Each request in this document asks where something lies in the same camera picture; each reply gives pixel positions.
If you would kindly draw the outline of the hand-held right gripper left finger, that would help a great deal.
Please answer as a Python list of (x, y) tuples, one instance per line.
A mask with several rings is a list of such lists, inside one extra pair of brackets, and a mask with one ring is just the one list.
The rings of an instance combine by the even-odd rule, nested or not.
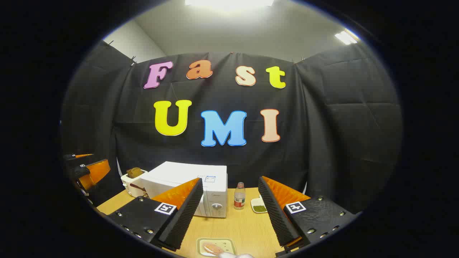
[(202, 179), (194, 178), (154, 198), (136, 197), (107, 218), (137, 239), (176, 251), (181, 247), (202, 195)]

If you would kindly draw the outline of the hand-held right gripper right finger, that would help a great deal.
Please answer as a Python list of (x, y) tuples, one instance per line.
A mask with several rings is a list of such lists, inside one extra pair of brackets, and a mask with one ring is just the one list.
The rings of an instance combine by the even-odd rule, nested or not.
[(271, 178), (261, 176), (258, 190), (284, 256), (293, 249), (317, 244), (356, 220), (350, 212), (324, 196), (309, 197)]

